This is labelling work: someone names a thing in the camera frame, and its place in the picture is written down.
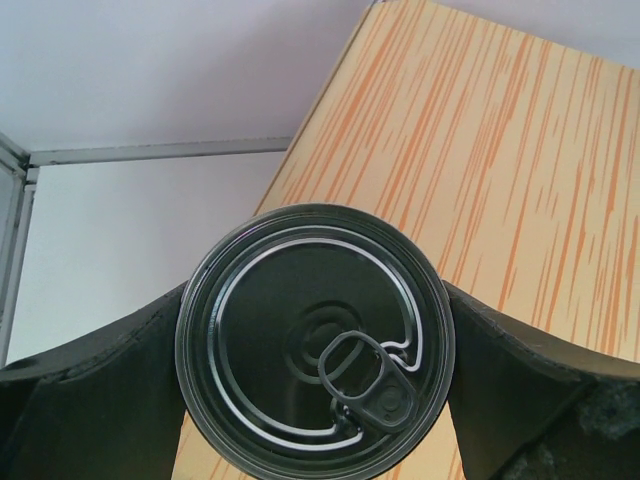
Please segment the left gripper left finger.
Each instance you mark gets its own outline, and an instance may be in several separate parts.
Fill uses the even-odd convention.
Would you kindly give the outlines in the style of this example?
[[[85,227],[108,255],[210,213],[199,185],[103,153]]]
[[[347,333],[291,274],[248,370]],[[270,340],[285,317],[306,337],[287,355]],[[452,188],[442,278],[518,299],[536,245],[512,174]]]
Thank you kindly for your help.
[[[174,360],[183,291],[2,368],[2,478],[171,477],[185,415]]]

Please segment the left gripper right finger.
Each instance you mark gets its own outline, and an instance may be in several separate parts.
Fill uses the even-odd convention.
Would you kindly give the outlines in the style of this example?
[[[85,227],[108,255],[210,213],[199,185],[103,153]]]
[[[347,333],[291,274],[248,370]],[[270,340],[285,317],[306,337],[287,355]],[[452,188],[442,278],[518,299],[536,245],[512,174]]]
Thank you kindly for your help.
[[[636,479],[639,366],[447,287],[449,407],[468,479]]]

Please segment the blue soup can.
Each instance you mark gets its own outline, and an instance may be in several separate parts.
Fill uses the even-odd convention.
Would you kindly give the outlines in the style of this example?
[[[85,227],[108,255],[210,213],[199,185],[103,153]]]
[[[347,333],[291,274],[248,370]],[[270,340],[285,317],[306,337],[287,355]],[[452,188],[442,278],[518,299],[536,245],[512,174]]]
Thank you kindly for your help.
[[[203,437],[259,479],[371,479],[446,403],[443,282],[382,219],[299,204],[224,237],[185,286],[177,378]]]

